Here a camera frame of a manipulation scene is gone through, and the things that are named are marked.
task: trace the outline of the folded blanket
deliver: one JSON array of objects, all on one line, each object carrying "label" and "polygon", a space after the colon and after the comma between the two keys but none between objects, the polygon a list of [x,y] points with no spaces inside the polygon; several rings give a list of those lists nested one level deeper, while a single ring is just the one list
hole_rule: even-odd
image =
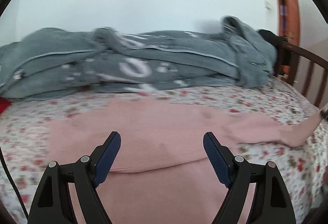
[{"label": "folded blanket", "polygon": [[222,32],[121,34],[39,30],[0,47],[0,95],[49,99],[92,86],[98,92],[150,92],[187,86],[265,85],[276,50],[237,18]]},{"label": "folded blanket", "polygon": [[[121,134],[121,149],[97,192],[113,223],[211,223],[226,195],[202,145],[211,131],[238,154],[237,143],[277,141],[302,144],[321,122],[319,112],[298,125],[281,125],[261,113],[227,114],[199,105],[153,99],[113,99],[105,109],[51,121],[49,161],[71,163]],[[79,223],[84,223],[70,188]],[[250,186],[239,223],[246,223]]]}]

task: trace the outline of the blue gripper pad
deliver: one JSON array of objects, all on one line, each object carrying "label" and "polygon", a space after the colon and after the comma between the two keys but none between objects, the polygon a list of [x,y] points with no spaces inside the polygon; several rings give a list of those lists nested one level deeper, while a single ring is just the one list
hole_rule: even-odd
[{"label": "blue gripper pad", "polygon": [[229,177],[229,166],[208,133],[203,137],[203,146],[219,181],[229,189],[232,184]]},{"label": "blue gripper pad", "polygon": [[95,169],[96,169],[95,178],[92,181],[92,184],[95,188],[97,188],[100,183],[103,183],[106,180],[109,170],[121,147],[121,136],[118,132],[116,132],[116,134],[112,138],[110,138],[109,136],[107,140],[110,140],[110,142],[108,143],[107,147],[103,150],[103,154],[101,155],[99,161],[95,165]]}]

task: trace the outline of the floral bedsheet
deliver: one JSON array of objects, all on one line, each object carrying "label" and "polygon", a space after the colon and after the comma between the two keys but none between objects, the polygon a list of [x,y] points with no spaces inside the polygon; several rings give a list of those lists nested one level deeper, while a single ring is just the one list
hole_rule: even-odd
[{"label": "floral bedsheet", "polygon": [[[169,103],[206,105],[229,113],[259,111],[283,124],[297,124],[317,110],[286,83],[272,78],[259,89],[237,86],[192,87],[152,94],[99,94],[92,91],[47,101],[16,102],[0,115],[0,144],[9,171],[29,210],[42,173],[49,162],[48,122],[72,118],[105,107],[113,97],[142,99],[147,96]],[[322,122],[307,143],[290,148],[278,143],[240,144],[242,155],[252,163],[277,163],[292,199],[297,223],[309,212],[320,192],[327,166],[328,124]],[[0,199],[17,223],[26,223],[18,199],[0,165]]]}]

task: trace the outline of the silver screw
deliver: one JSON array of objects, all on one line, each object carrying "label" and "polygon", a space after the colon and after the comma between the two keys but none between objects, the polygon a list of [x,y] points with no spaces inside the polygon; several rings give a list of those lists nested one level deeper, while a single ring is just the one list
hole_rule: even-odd
[{"label": "silver screw", "polygon": [[56,166],[56,165],[57,165],[56,161],[51,161],[51,162],[48,164],[49,168],[53,168],[53,167]]},{"label": "silver screw", "polygon": [[241,155],[236,155],[235,156],[235,160],[239,163],[243,162],[244,161],[244,158],[241,156]]},{"label": "silver screw", "polygon": [[85,162],[88,162],[89,161],[89,157],[87,155],[81,157],[81,162],[85,163]]},{"label": "silver screw", "polygon": [[275,168],[275,167],[276,167],[276,163],[275,163],[275,162],[272,162],[272,161],[269,161],[269,162],[268,162],[268,166],[269,166],[270,168]]}]

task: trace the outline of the pink fabric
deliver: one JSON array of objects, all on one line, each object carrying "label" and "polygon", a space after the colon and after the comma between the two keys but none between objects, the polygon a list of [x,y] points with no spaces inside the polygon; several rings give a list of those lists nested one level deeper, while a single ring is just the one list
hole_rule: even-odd
[{"label": "pink fabric", "polygon": [[[211,223],[227,189],[203,149],[206,132],[213,132],[236,155],[241,142],[300,145],[320,121],[319,112],[288,126],[262,113],[230,115],[153,99],[113,100],[105,109],[52,121],[49,161],[75,162],[118,131],[121,149],[109,177],[97,188],[113,223]],[[78,221],[85,223],[74,188],[71,193]],[[247,220],[253,193],[252,186],[239,223]]]}]

